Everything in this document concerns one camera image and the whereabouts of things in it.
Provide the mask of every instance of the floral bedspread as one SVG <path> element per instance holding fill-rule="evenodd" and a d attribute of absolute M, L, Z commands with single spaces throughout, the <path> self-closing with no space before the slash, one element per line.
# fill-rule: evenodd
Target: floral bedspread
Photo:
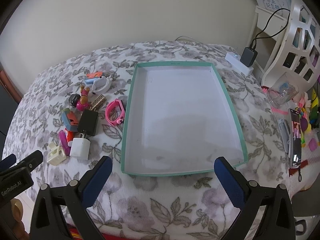
<path fill-rule="evenodd" d="M 299 191 L 298 187 L 289 187 L 288 162 L 276 120 L 256 79 L 245 77 L 224 59 L 233 48 L 212 47 L 183 41 L 132 43 L 97 49 L 40 73 L 18 106 L 4 147 L 4 156 L 15 153 L 18 160 L 37 149 L 43 152 L 44 162 L 32 172 L 35 184 L 27 195 L 35 201 L 43 183 L 64 186 L 82 177 L 103 155 L 109 155 L 113 159 L 113 172 L 94 206 L 88 208 L 102 232 L 141 240 L 220 239 L 239 209 L 232 206 L 215 174 L 159 178 L 123 174 L 120 170 L 123 125 L 107 125 L 106 106 L 99 111 L 97 135 L 90 138 L 88 161 L 68 158 L 58 166 L 46 163 L 48 144 L 59 143 L 58 132 L 64 129 L 61 110 L 69 106 L 72 93 L 79 93 L 87 73 L 99 70 L 111 76 L 113 83 L 105 95 L 107 101 L 120 98 L 126 104 L 135 65 L 162 60 L 214 63 L 230 94 L 248 148 L 249 162 L 238 170 L 246 179 L 254 179 L 262 186 L 284 183 L 294 191 L 290 195 Z M 63 212 L 72 224 L 68 210 L 64 208 Z M 259 222 L 256 219 L 253 229 Z"/>

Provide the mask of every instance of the pink watch strap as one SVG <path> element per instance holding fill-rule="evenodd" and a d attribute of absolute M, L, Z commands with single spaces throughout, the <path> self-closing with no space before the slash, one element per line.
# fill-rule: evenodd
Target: pink watch strap
<path fill-rule="evenodd" d="M 118 118 L 116 120 L 111 121 L 110 118 L 109 118 L 110 113 L 117 106 L 120 107 L 121 114 L 118 116 Z M 116 99 L 116 100 L 112 101 L 110 104 L 107 105 L 107 108 L 106 108 L 106 119 L 107 119 L 107 121 L 108 121 L 108 123 L 110 125 L 116 126 L 117 124 L 121 124 L 121 122 L 124 121 L 124 115 L 125 115 L 125 111 L 124 111 L 124 107 L 122 105 L 122 101 L 121 100 Z"/>

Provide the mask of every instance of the watch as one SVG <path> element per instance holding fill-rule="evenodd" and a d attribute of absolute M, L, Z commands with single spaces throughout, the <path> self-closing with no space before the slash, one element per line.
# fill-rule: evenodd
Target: watch
<path fill-rule="evenodd" d="M 120 107 L 120 110 L 121 110 L 121 114 L 119 115 L 119 117 L 114 120 L 114 121 L 111 121 L 109 116 L 110 116 L 110 113 L 111 111 L 116 108 L 117 106 Z M 121 122 L 124 121 L 124 115 L 125 115 L 125 111 L 124 111 L 124 107 L 122 105 L 122 101 L 119 100 L 119 99 L 116 99 L 114 101 L 112 101 L 111 103 L 109 103 L 107 105 L 107 108 L 106 108 L 106 119 L 108 121 L 108 123 L 112 126 L 116 126 L 117 124 L 121 124 Z"/>
<path fill-rule="evenodd" d="M 101 76 L 97 78 L 92 84 L 92 92 L 95 94 L 104 94 L 111 86 L 111 78 Z"/>

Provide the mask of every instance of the white power strip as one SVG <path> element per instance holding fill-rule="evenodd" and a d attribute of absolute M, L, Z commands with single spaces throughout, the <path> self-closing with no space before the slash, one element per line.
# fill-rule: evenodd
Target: white power strip
<path fill-rule="evenodd" d="M 233 52 L 228 52 L 226 54 L 225 60 L 230 62 L 231 65 L 233 65 L 247 77 L 252 73 L 253 67 L 247 67 L 246 65 L 244 65 L 242 62 L 240 62 L 240 58 L 240 55 Z"/>

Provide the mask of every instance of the white power adapter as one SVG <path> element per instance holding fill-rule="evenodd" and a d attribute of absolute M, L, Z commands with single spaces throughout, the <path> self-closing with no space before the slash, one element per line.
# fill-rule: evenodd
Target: white power adapter
<path fill-rule="evenodd" d="M 90 141 L 85 138 L 73 138 L 70 156 L 79 160 L 88 160 Z"/>

